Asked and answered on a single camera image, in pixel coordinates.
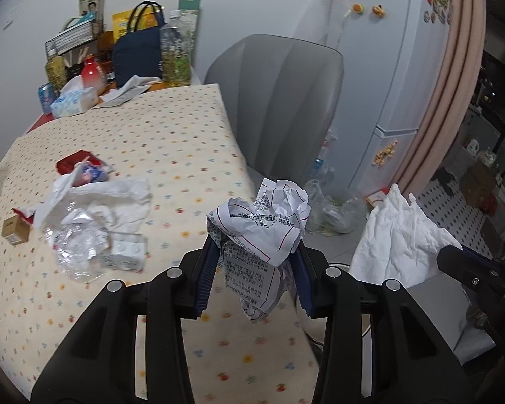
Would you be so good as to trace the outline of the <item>clear plastic wrap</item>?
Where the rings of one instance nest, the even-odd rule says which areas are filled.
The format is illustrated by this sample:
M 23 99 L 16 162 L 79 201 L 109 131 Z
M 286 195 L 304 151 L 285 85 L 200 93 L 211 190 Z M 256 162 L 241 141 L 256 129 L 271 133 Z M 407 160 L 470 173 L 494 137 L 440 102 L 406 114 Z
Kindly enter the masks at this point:
M 43 227 L 61 274 L 78 283 L 104 274 L 99 257 L 110 246 L 108 232 L 89 212 L 68 203 L 51 213 Z

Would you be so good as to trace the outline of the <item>blue pink snack wrapper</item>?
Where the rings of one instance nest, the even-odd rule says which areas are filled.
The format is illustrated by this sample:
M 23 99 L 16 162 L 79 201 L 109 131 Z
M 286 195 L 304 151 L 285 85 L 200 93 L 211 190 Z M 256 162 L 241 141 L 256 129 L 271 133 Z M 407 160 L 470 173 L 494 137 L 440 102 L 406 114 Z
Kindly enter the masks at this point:
M 80 162 L 75 167 L 73 186 L 79 187 L 90 183 L 107 181 L 109 171 L 104 165 L 96 165 L 90 161 Z

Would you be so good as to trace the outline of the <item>yellow snack bag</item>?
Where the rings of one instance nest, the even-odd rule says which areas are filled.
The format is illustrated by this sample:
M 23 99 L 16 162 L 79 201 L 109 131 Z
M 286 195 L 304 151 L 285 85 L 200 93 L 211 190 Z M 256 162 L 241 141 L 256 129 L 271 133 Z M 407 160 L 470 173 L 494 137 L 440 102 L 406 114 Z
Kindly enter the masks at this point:
M 124 37 L 127 33 L 127 23 L 129 21 L 130 16 L 133 14 L 133 10 L 127 10 L 119 13 L 115 13 L 112 17 L 113 21 L 113 37 L 114 42 L 116 43 L 120 37 Z M 140 21 L 137 24 L 138 14 L 133 16 L 133 20 L 131 21 L 131 31 L 135 30 L 145 30 L 150 27 L 156 27 L 157 21 L 155 16 L 153 15 L 153 9 L 151 7 L 147 8 Z

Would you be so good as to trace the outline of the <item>brown cardboard carton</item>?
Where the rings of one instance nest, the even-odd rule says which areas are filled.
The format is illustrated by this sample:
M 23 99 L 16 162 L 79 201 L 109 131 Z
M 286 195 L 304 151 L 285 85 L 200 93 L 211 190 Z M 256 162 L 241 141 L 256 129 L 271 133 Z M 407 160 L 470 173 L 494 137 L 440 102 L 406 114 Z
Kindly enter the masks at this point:
M 477 161 L 463 175 L 460 190 L 469 206 L 479 208 L 495 188 L 495 175 L 481 161 Z

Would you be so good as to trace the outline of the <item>papers on table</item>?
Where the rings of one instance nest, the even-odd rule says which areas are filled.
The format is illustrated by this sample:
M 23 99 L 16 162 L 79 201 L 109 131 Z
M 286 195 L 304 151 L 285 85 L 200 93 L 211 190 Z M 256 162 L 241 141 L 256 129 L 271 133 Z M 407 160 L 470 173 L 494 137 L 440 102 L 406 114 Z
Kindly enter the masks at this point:
M 115 108 L 131 101 L 140 94 L 148 91 L 149 88 L 161 82 L 159 77 L 131 77 L 124 86 L 119 89 L 111 89 L 109 93 L 100 97 L 100 102 L 95 108 Z

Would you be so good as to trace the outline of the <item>printed paper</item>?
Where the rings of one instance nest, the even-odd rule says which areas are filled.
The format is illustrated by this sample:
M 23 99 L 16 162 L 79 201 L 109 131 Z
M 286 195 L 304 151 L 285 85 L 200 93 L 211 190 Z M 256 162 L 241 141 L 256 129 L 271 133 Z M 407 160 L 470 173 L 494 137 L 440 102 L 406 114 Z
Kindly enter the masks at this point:
M 240 297 L 251 322 L 263 321 L 284 293 L 296 292 L 290 255 L 305 238 L 310 212 L 304 189 L 264 179 L 253 202 L 231 198 L 208 214 L 225 285 Z

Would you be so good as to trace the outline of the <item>red snack packet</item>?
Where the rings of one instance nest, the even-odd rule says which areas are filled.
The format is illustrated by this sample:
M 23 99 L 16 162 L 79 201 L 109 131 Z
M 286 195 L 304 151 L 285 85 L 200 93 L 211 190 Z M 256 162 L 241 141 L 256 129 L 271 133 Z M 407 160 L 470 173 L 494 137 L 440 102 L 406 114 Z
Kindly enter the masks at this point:
M 60 175 L 69 174 L 74 170 L 74 167 L 77 165 L 77 163 L 82 162 L 84 160 L 88 160 L 92 165 L 98 167 L 102 165 L 102 162 L 99 160 L 99 158 L 97 158 L 91 152 L 81 149 L 56 162 L 55 165 L 56 171 Z

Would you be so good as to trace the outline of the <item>blue drink can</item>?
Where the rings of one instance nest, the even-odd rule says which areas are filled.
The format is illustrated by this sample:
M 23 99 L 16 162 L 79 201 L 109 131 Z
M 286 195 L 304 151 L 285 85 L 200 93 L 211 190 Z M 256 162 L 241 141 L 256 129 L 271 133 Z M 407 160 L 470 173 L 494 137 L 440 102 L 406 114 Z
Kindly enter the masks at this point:
M 52 114 L 52 104 L 56 99 L 55 88 L 52 83 L 46 83 L 38 88 L 38 98 L 44 115 Z

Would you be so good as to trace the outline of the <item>orange white cardboard box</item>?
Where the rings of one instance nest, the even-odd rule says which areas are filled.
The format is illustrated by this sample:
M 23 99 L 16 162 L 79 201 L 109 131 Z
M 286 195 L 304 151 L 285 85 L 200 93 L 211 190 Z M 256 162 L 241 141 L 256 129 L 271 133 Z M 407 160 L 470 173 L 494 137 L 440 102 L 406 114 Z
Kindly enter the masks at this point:
M 375 193 L 369 194 L 366 197 L 366 202 L 370 207 L 375 208 L 381 202 L 385 201 L 388 193 L 389 190 L 387 188 L 381 189 Z

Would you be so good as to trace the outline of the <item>yellow liquid bottle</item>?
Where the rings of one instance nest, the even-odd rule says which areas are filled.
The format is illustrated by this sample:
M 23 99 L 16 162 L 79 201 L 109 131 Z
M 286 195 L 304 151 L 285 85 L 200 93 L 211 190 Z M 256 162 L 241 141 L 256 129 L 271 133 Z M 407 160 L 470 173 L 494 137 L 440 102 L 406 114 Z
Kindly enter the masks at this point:
M 54 47 L 49 51 L 45 71 L 49 82 L 54 86 L 56 91 L 60 92 L 67 83 L 67 72 L 64 58 L 58 54 Z

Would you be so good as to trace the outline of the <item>navy lunch bag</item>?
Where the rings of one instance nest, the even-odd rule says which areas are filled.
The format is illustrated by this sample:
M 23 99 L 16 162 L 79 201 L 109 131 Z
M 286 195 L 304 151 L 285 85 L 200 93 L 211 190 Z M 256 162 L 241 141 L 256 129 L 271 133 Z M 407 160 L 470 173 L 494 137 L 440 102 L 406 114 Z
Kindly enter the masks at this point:
M 140 19 L 151 8 L 153 27 L 139 29 Z M 160 29 L 166 24 L 159 3 L 145 0 L 137 5 L 127 20 L 126 33 L 115 43 L 112 62 L 115 85 L 124 86 L 133 76 L 161 77 Z

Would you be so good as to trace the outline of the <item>white tissue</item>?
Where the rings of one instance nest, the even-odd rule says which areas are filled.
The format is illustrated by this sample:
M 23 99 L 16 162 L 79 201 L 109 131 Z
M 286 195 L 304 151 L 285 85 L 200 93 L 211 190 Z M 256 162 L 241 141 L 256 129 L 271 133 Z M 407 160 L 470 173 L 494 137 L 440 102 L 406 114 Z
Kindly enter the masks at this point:
M 404 197 L 392 184 L 383 202 L 368 216 L 349 273 L 355 280 L 381 285 L 389 279 L 414 287 L 440 272 L 442 248 L 463 246 L 429 219 L 413 194 Z

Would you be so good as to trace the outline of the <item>silver blister pill pack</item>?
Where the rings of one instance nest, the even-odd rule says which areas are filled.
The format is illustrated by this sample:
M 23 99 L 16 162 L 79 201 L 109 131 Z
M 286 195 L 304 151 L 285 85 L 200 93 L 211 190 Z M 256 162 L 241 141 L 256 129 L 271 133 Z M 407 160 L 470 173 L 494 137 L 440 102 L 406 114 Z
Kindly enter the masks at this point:
M 146 261 L 146 237 L 142 234 L 111 232 L 109 247 L 98 256 L 103 268 L 141 272 Z

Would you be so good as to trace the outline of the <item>small brown cardboard box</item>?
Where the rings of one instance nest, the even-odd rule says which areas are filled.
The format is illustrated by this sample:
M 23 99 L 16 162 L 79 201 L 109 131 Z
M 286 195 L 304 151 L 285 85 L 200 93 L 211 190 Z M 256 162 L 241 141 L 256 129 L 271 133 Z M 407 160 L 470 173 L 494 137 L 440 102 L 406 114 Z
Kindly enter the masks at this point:
M 11 245 L 27 243 L 31 226 L 19 215 L 6 219 L 2 224 L 1 236 Z

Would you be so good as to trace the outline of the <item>pink curtain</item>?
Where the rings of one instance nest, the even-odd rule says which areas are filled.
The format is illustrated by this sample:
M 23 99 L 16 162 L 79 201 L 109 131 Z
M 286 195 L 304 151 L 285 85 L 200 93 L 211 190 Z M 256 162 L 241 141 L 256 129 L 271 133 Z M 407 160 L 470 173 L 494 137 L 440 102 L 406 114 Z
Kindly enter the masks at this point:
M 462 125 L 481 68 L 486 0 L 450 1 L 450 35 L 440 75 L 422 125 L 393 179 L 405 196 L 419 196 L 440 167 Z

